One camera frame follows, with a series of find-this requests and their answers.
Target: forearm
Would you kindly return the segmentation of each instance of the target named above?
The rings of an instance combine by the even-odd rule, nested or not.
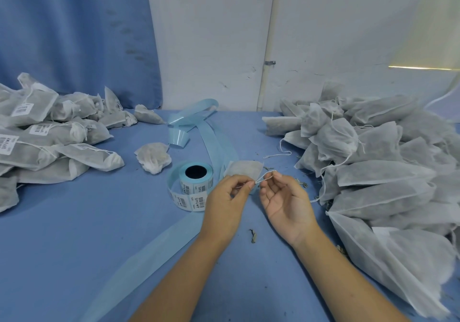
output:
[[[312,228],[295,250],[337,322],[408,321],[318,226]]]
[[[189,321],[223,248],[200,237],[163,278],[130,322]]]

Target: black hole of roll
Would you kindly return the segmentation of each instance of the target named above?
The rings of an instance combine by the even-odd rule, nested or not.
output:
[[[200,179],[203,178],[207,173],[206,168],[203,166],[190,166],[185,170],[185,175],[191,179]]]

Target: table surface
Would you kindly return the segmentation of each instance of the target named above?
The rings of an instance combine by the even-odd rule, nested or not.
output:
[[[163,118],[169,111],[158,110]],[[264,135],[262,116],[277,113],[218,112],[211,120],[230,138],[242,160],[264,162],[308,183],[314,175],[293,166],[302,150],[287,143],[291,156],[277,153],[279,139]],[[20,203],[0,214],[0,321],[78,321],[104,283],[161,232],[187,215],[166,187],[168,170],[183,160],[210,162],[196,129],[184,149],[169,149],[172,164],[160,174],[144,171],[135,150],[146,143],[167,144],[167,126],[138,123],[113,129],[98,147],[116,151],[125,166],[112,172],[90,169],[74,181],[28,185]],[[340,240],[324,209],[313,205],[322,229]],[[251,243],[251,232],[257,233]],[[179,251],[101,321],[126,321],[170,270]],[[426,321],[398,297],[377,287],[413,321]],[[460,265],[443,286],[442,302],[460,320]],[[257,195],[250,197],[233,241],[217,261],[193,314],[193,321],[333,321],[325,302],[290,247],[267,222]]]

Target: blue curtain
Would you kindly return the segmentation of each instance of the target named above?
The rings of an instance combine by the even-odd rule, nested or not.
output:
[[[59,93],[162,104],[149,0],[0,0],[0,82],[30,73]]]

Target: hand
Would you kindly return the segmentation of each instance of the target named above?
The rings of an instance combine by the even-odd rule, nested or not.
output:
[[[206,199],[198,237],[218,244],[224,250],[238,230],[244,204],[254,185],[255,182],[248,176],[235,174],[224,177]]]
[[[295,249],[318,227],[310,198],[293,177],[273,171],[264,179],[270,176],[260,183],[260,201],[275,230]]]

